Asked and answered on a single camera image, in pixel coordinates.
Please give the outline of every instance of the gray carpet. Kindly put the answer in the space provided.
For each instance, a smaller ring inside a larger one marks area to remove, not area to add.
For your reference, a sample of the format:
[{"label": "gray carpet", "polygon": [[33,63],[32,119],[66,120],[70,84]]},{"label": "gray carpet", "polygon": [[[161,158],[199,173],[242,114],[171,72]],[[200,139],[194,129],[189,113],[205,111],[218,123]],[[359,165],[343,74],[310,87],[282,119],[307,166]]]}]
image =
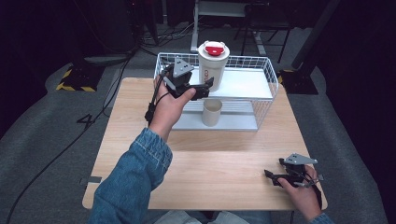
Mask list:
[{"label": "gray carpet", "polygon": [[[239,55],[242,35],[233,40],[235,32],[231,27],[208,28],[200,33],[198,43],[220,40],[232,55]],[[291,68],[309,33],[309,29],[291,32],[281,63],[276,63],[279,48],[266,48],[276,71]],[[187,35],[149,50],[189,53],[190,43],[191,36]],[[255,46],[248,46],[245,55],[258,56]],[[154,56],[138,51],[123,77],[152,77],[155,62]],[[120,64],[106,68],[97,92],[56,91],[69,65],[48,78],[49,93],[30,107],[0,140],[0,223],[6,222],[12,204],[30,180],[84,130],[85,125],[77,120],[87,114],[95,117],[109,101],[107,93],[113,92],[110,86]],[[329,202],[325,212],[336,223],[387,223],[376,183],[332,109],[322,74],[316,69],[311,77],[319,95],[288,96],[308,151],[318,159],[316,168],[325,176],[322,187]],[[107,114],[111,113],[111,106],[112,102]],[[102,115],[35,181],[17,204],[11,223],[86,222],[90,212],[81,204],[84,185],[80,181],[91,174],[107,122],[108,117]],[[274,223],[289,223],[290,212],[273,212],[272,216]],[[299,212],[294,223],[305,223]]]}]

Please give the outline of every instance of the light wood tabletop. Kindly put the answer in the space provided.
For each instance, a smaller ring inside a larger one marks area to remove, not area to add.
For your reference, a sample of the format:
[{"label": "light wood tabletop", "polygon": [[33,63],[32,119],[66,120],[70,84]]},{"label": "light wood tabletop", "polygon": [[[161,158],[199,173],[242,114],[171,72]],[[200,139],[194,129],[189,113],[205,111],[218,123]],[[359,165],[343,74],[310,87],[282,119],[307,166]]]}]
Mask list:
[{"label": "light wood tabletop", "polygon": [[[125,78],[111,113],[92,176],[102,181],[113,170],[147,122],[152,78]],[[172,131],[172,164],[163,183],[151,192],[148,208],[181,210],[293,210],[281,187],[263,170],[285,174],[279,158],[291,153],[309,157],[282,86],[257,132]],[[89,183],[83,205],[92,208],[98,183]],[[322,191],[323,209],[327,200]]]}]

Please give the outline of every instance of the white coffee cup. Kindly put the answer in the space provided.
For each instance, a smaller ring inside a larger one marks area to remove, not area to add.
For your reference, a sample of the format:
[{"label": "white coffee cup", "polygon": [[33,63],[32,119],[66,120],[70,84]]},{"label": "white coffee cup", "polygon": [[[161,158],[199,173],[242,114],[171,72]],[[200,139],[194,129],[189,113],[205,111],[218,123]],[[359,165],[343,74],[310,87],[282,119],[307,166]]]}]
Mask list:
[{"label": "white coffee cup", "polygon": [[222,102],[217,99],[204,100],[204,110],[202,113],[202,122],[208,127],[213,127],[219,122]]},{"label": "white coffee cup", "polygon": [[230,50],[223,42],[207,41],[198,48],[199,78],[204,83],[214,78],[210,91],[219,89]]}]

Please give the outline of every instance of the hand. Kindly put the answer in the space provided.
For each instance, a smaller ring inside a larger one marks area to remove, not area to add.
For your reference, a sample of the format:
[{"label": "hand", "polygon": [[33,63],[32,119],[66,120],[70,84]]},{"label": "hand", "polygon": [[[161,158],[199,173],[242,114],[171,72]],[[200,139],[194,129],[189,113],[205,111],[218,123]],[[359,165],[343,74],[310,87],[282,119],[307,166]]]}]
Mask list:
[{"label": "hand", "polygon": [[[312,167],[306,165],[305,170],[313,179],[318,178],[318,173]],[[277,181],[289,194],[291,201],[297,209],[303,213],[307,221],[311,221],[322,213],[319,207],[317,195],[312,188],[295,188],[285,178],[279,178]]]},{"label": "hand", "polygon": [[[154,86],[157,86],[158,81],[159,76],[154,80]],[[158,134],[165,142],[168,140],[172,127],[180,119],[184,105],[194,96],[196,89],[190,88],[176,99],[172,94],[165,95],[166,93],[168,93],[168,90],[162,81],[158,90],[157,101],[162,96],[163,98],[157,103],[154,118],[149,125],[149,128]]]}]

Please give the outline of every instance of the denim jacket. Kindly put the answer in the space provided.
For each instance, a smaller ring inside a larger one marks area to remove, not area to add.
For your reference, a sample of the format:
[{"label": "denim jacket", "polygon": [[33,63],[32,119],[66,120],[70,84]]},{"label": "denim jacket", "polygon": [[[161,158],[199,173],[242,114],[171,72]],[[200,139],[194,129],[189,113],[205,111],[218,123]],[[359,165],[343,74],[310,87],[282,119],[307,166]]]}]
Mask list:
[{"label": "denim jacket", "polygon": [[[88,223],[142,223],[150,193],[163,182],[171,161],[169,146],[152,130],[143,129],[96,190]],[[322,214],[311,223],[329,221]]]}]

